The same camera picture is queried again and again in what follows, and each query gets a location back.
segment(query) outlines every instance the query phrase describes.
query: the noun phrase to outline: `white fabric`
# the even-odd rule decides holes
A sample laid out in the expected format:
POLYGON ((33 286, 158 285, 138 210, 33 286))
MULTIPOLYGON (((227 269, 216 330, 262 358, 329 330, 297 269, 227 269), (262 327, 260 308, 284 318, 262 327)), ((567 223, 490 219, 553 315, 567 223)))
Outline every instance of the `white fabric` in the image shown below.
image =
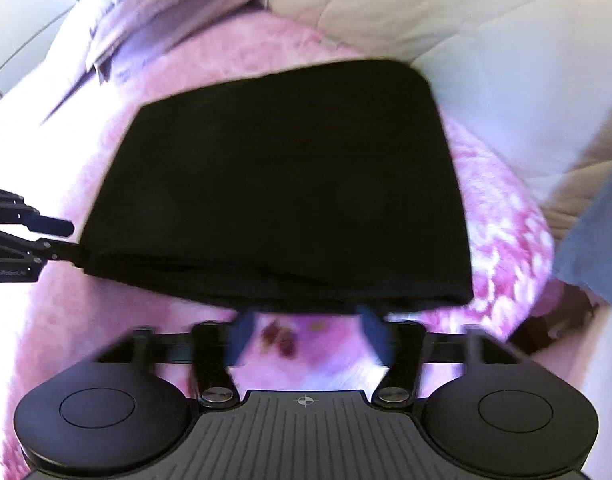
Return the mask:
POLYGON ((612 0, 268 4, 420 69, 442 108, 527 183, 557 238, 611 173, 612 0))

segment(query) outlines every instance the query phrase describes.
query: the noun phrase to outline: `pink and white patterned blanket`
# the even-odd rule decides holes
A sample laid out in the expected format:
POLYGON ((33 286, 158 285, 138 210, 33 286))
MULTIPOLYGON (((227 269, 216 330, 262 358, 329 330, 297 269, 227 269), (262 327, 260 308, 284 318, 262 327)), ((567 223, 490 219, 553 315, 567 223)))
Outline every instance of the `pink and white patterned blanket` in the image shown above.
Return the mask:
MULTIPOLYGON (((33 107, 50 80, 36 71, 0 103, 0 187, 80 229, 144 103, 228 79, 357 57, 301 25, 243 12, 189 38, 121 86, 88 81, 41 126, 31 119, 37 117, 33 107)), ((552 241, 542 213, 510 170, 456 121, 443 120, 464 197, 476 298, 463 308, 410 318, 438 332, 478 324, 504 339, 528 316, 548 278, 552 241)), ((62 263, 49 264, 38 283, 0 285, 0 478, 17 480, 27 471, 12 415, 28 390, 134 326, 176 332, 231 317, 228 310, 91 278, 62 263)), ((233 370, 241 390, 363 388, 370 395, 381 379, 384 369, 357 319, 281 317, 279 349, 260 337, 273 319, 259 316, 258 332, 233 370), (284 356, 291 353, 286 337, 294 344, 291 358, 284 356)), ((186 389, 185 367, 161 373, 186 389)), ((429 368, 422 394, 457 373, 451 365, 429 368)))

